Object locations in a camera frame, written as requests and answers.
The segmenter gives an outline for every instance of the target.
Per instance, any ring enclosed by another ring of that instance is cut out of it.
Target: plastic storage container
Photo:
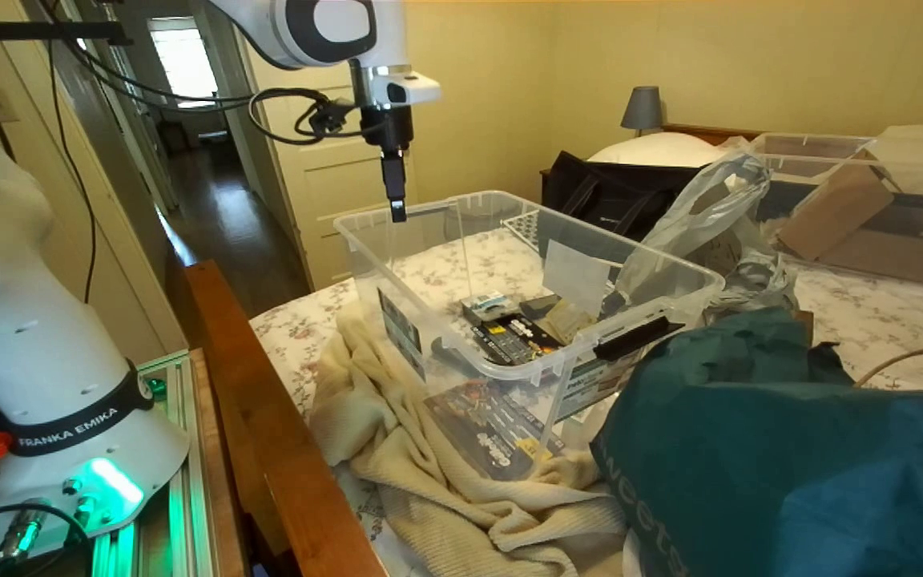
[[[357,258],[361,297],[381,310],[434,403],[508,420],[512,442],[549,437],[558,420],[613,395],[646,343],[700,325],[726,287],[703,268],[511,192],[415,207],[403,225],[391,225],[386,210],[348,214],[336,228]],[[636,250],[657,277],[623,297],[613,278]],[[508,314],[527,325],[512,336],[542,332],[556,343],[508,357],[515,339],[505,339],[493,357],[493,327],[482,332],[493,310],[505,327]]]
[[[923,129],[879,137],[762,135],[774,182],[756,218],[832,270],[923,287]]]

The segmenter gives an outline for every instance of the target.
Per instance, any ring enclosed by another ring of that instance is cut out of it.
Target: white robot
[[[439,86],[403,58],[402,0],[211,0],[279,68],[354,60],[361,135],[386,151],[391,218],[403,213],[412,105]],[[128,527],[180,473],[191,442],[159,415],[131,363],[44,268],[51,210],[0,151],[0,567]]]

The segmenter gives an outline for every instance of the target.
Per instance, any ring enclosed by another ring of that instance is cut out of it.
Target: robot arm
[[[403,153],[412,105],[439,97],[439,83],[412,71],[403,0],[211,0],[277,68],[349,60],[361,135],[381,148],[391,218],[403,221]]]

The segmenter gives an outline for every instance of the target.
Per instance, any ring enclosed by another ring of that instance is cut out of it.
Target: dark green cloth
[[[923,577],[923,395],[853,387],[789,308],[657,346],[593,457],[649,573]]]

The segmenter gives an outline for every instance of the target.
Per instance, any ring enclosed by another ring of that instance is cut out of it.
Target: green led light
[[[146,499],[146,492],[108,458],[92,458],[90,473],[99,474],[128,504],[124,510],[135,510]]]

